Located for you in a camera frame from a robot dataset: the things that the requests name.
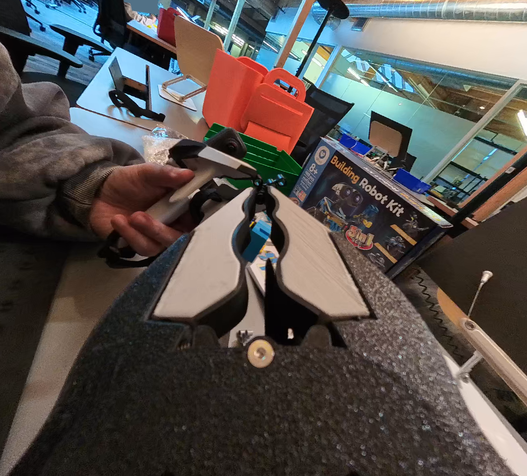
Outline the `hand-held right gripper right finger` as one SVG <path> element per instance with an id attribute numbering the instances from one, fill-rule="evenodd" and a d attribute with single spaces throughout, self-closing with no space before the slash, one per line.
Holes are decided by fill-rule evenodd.
<path id="1" fill-rule="evenodd" d="M 330 231 L 275 188 L 267 188 L 270 239 L 278 250 L 280 289 L 322 321 L 347 321 L 371 314 Z"/>

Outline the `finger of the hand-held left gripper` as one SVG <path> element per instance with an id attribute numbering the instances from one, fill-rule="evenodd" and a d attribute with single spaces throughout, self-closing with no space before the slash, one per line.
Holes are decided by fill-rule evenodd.
<path id="1" fill-rule="evenodd" d="M 258 171 L 250 164 L 208 146 L 186 154 L 182 157 L 182 163 L 195 173 L 210 169 L 212 177 L 258 177 Z"/>

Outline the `cluster of black bushes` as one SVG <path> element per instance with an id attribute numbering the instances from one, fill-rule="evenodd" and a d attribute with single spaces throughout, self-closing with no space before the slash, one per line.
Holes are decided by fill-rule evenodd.
<path id="1" fill-rule="evenodd" d="M 256 203 L 262 205 L 266 203 L 267 196 L 270 195 L 270 189 L 281 190 L 287 184 L 285 176 L 278 173 L 274 178 L 264 180 L 260 175 L 253 179 L 253 186 L 256 190 Z"/>

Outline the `building instruction booklet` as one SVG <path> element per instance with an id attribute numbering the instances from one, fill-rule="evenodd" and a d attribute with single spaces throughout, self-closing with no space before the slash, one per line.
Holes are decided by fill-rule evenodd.
<path id="1" fill-rule="evenodd" d="M 254 284 L 257 286 L 258 290 L 263 296 L 266 292 L 267 262 L 270 262 L 273 270 L 275 270 L 278 257 L 278 250 L 274 246 L 271 239 L 268 238 L 248 267 L 249 274 Z"/>

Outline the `person's left hand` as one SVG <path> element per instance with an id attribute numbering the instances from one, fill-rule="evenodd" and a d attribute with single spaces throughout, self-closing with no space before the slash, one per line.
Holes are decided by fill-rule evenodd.
<path id="1" fill-rule="evenodd" d="M 147 210 L 193 177 L 191 170 L 154 163 L 117 167 L 96 194 L 89 211 L 89 227 L 102 239 L 116 231 L 138 255 L 155 256 L 197 224 L 187 212 L 164 225 Z"/>

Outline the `clear bubble wrap bag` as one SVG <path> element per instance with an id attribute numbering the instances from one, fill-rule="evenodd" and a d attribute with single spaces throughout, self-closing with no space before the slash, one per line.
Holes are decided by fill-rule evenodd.
<path id="1" fill-rule="evenodd" d="M 161 126 L 155 127 L 149 134 L 142 136 L 143 158 L 147 163 L 167 164 L 169 150 L 187 136 Z"/>

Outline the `orange plastic case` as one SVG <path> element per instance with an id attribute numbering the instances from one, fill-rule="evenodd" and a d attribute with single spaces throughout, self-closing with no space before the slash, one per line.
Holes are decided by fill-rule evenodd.
<path id="1" fill-rule="evenodd" d="M 220 124 L 291 154 L 313 114 L 306 87 L 282 68 L 217 50 L 203 100 L 209 126 Z"/>

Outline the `grey blue toy robot body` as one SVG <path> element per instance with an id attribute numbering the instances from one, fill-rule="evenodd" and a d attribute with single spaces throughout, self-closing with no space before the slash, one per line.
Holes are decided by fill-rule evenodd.
<path id="1" fill-rule="evenodd" d="M 259 255 L 260 250 L 267 243 L 271 234 L 271 220 L 263 211 L 254 215 L 250 224 L 250 240 L 242 253 L 243 258 L 252 263 Z"/>

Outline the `light wooden stand panel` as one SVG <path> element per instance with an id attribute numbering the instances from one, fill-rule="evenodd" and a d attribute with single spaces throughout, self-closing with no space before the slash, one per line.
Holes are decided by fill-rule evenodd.
<path id="1" fill-rule="evenodd" d="M 174 27 L 176 56 L 181 75 L 158 85 L 159 95 L 196 111 L 194 97 L 207 90 L 216 52 L 224 50 L 223 43 L 214 33 L 180 16 L 175 18 Z M 175 84 L 187 81 L 198 87 L 186 94 L 174 89 Z"/>

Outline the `black mesh office chair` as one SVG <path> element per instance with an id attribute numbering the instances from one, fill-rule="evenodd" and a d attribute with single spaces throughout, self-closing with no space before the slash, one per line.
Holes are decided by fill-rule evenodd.
<path id="1" fill-rule="evenodd" d="M 307 89 L 305 102 L 313 108 L 313 114 L 290 154 L 300 166 L 312 155 L 320 138 L 333 130 L 354 106 L 354 103 L 328 94 L 315 85 Z"/>

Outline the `red bag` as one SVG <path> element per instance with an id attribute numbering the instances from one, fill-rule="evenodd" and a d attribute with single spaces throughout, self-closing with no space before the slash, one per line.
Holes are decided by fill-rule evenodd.
<path id="1" fill-rule="evenodd" d="M 157 22 L 157 37 L 163 42 L 175 47 L 175 20 L 177 18 L 184 18 L 185 13 L 181 11 L 180 7 L 169 7 L 168 9 L 159 8 L 158 22 Z"/>

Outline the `wooden table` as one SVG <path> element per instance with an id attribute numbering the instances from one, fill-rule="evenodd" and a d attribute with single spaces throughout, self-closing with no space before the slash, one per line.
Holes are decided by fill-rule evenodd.
<path id="1" fill-rule="evenodd" d="M 438 304 L 446 317 L 458 328 L 463 326 L 463 320 L 468 316 L 453 302 L 441 288 L 437 291 Z"/>

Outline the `black partition board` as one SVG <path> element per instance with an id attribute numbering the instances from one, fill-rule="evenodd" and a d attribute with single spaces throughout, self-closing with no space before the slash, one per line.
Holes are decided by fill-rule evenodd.
<path id="1" fill-rule="evenodd" d="M 526 199 L 438 244 L 418 265 L 526 371 Z"/>

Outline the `black floor lamp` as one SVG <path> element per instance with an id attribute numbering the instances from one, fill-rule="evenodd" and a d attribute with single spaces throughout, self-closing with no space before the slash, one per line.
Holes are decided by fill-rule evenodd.
<path id="1" fill-rule="evenodd" d="M 342 0 L 317 0 L 317 2 L 320 9 L 325 11 L 325 15 L 320 22 L 319 28 L 313 37 L 304 59 L 301 61 L 301 64 L 295 73 L 295 77 L 299 79 L 302 79 L 303 74 L 307 70 L 308 63 L 312 60 L 313 54 L 318 47 L 319 38 L 330 19 L 334 18 L 338 21 L 342 21 L 349 18 L 350 15 L 347 5 Z"/>

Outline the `silver ventilation duct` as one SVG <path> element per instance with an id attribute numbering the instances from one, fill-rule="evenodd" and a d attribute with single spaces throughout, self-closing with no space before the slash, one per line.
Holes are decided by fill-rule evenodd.
<path id="1" fill-rule="evenodd" d="M 526 23 L 526 0 L 349 0 L 348 18 Z"/>

